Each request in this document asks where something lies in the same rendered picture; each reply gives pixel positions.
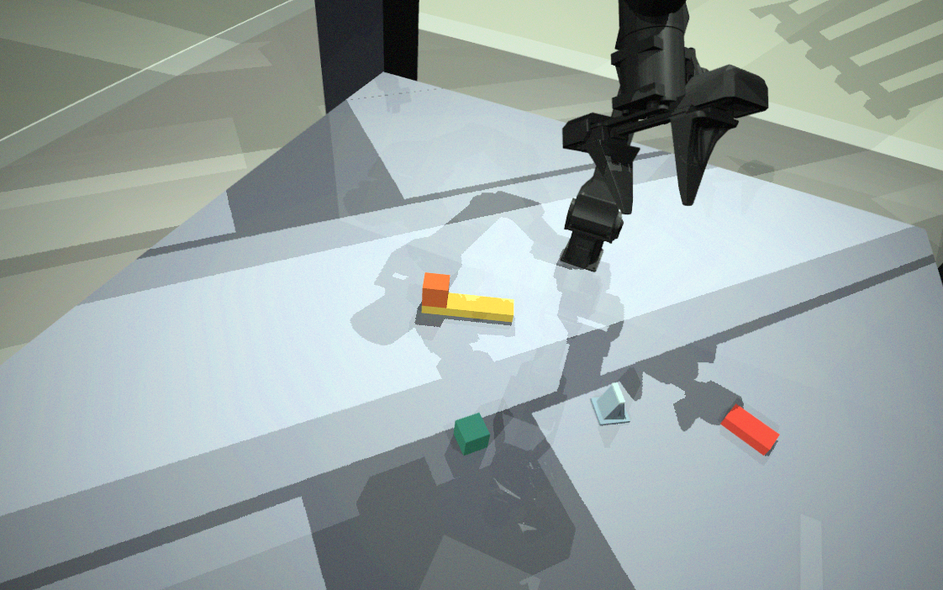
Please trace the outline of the yellow bar with orange block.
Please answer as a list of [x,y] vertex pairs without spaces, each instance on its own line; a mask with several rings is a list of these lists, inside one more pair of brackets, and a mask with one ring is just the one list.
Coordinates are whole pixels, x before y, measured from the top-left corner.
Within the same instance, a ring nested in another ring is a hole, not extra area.
[[449,292],[450,275],[425,272],[422,313],[513,323],[514,299]]

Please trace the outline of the red-orange rectangular block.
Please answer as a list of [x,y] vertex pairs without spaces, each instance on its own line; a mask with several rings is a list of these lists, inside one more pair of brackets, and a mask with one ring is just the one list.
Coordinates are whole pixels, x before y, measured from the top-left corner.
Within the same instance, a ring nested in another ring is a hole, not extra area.
[[739,436],[742,441],[766,455],[780,435],[776,430],[768,428],[757,418],[751,416],[739,404],[735,404],[727,416],[722,419],[722,426]]

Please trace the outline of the green cube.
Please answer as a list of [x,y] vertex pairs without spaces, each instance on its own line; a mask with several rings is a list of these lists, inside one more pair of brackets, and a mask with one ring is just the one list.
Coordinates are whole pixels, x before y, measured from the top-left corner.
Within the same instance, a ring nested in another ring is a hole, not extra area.
[[455,421],[454,436],[462,455],[486,448],[490,433],[480,413]]

